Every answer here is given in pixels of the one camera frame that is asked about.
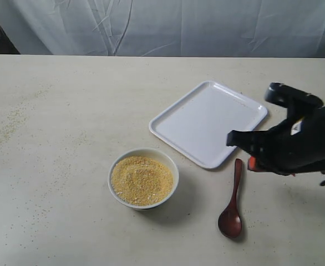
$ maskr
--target spoon bowl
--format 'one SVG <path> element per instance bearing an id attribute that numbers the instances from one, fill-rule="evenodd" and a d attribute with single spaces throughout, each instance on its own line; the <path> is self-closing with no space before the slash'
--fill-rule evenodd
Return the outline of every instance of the spoon bowl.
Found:
<path id="1" fill-rule="evenodd" d="M 230 202 L 225 210 L 219 215 L 218 227 L 220 232 L 229 238 L 236 238 L 242 230 L 241 219 L 237 209 L 237 191 L 242 172 L 242 161 L 235 159 L 234 187 Z"/>

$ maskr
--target white rectangular tray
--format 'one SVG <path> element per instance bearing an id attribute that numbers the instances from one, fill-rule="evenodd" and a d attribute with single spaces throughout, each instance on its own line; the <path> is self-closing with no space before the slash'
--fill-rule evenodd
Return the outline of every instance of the white rectangular tray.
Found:
<path id="1" fill-rule="evenodd" d="M 205 81 L 149 123 L 150 131 L 197 165 L 217 168 L 235 149 L 232 130 L 253 130 L 267 115 L 261 104 L 214 81 Z"/>

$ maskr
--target table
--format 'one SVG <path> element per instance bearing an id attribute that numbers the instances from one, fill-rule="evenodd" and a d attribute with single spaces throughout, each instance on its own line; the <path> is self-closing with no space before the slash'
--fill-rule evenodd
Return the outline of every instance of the table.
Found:
<path id="1" fill-rule="evenodd" d="M 217 229 L 237 150 L 217 170 L 194 165 L 148 122 L 204 80 L 263 103 L 260 129 L 285 118 L 272 81 L 325 102 L 325 59 L 0 55 L 0 265 L 325 265 L 320 174 L 247 172 L 239 241 Z M 136 212 L 107 187 L 123 152 L 154 147 L 180 168 L 176 193 Z"/>

